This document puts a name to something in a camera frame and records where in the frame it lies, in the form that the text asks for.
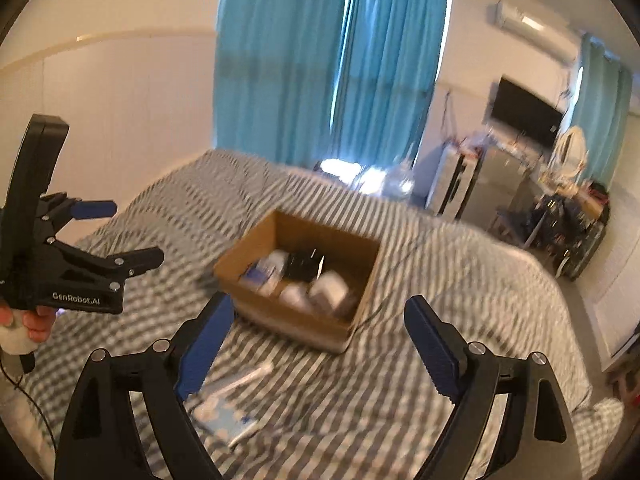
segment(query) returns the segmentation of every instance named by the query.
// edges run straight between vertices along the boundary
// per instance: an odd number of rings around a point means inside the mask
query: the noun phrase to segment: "wall molding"
[[[131,38],[166,38],[172,36],[211,36],[216,38],[217,32],[213,28],[143,28],[136,30],[121,30],[117,32],[104,32],[100,34],[83,34],[74,40],[64,41],[56,45],[48,46],[32,54],[27,54],[20,59],[0,68],[0,77],[20,70],[21,68],[46,59],[60,52],[75,50],[84,46],[111,40],[129,40]]]

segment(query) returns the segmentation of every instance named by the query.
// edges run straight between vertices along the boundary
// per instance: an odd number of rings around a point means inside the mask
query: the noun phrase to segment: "blue gripper pad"
[[[211,364],[234,322],[234,305],[231,297],[225,294],[216,308],[212,302],[218,301],[220,301],[219,298],[214,296],[203,309],[215,308],[178,364],[178,380],[174,391],[182,402],[202,387]]]
[[[76,220],[111,218],[117,212],[118,206],[111,200],[81,200],[71,206],[71,216]]]
[[[454,404],[462,396],[460,379],[466,373],[466,341],[456,328],[441,322],[421,296],[404,306],[404,326],[439,394]]]

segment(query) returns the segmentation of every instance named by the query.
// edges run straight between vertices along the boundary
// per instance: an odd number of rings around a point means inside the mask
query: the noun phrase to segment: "black tv screen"
[[[500,79],[491,117],[551,149],[562,112],[506,78]]]

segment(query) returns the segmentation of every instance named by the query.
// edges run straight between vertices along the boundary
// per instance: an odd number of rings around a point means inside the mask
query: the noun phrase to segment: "open cardboard box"
[[[278,300],[287,285],[282,280],[270,297],[239,283],[247,268],[275,249],[287,252],[318,249],[324,254],[324,270],[335,270],[358,298],[350,321],[301,312]],[[272,332],[314,348],[344,352],[371,295],[380,242],[340,229],[274,210],[236,242],[214,266],[222,290],[231,296],[245,318]]]

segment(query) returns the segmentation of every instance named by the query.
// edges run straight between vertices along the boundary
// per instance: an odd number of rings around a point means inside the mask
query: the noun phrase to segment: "gray and white striped blanket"
[[[363,321],[340,356],[236,320],[207,382],[265,360],[274,371],[228,396],[261,421],[257,434],[229,449],[200,433],[226,477],[412,479],[452,409],[403,325],[404,302],[414,294],[467,340],[497,354],[544,352],[573,413],[585,478],[597,469],[622,408],[614,400],[589,406],[591,387],[566,305],[535,261],[463,224],[222,150],[159,180],[81,242],[101,255],[157,244],[166,257],[160,269],[130,280],[123,314],[67,312],[39,349],[24,385],[56,436],[92,349],[124,354],[171,337],[216,290],[214,261],[273,208],[380,239],[382,265]],[[133,400],[152,470],[168,478],[142,398]],[[492,416],[470,478],[488,463],[499,421],[499,413]]]

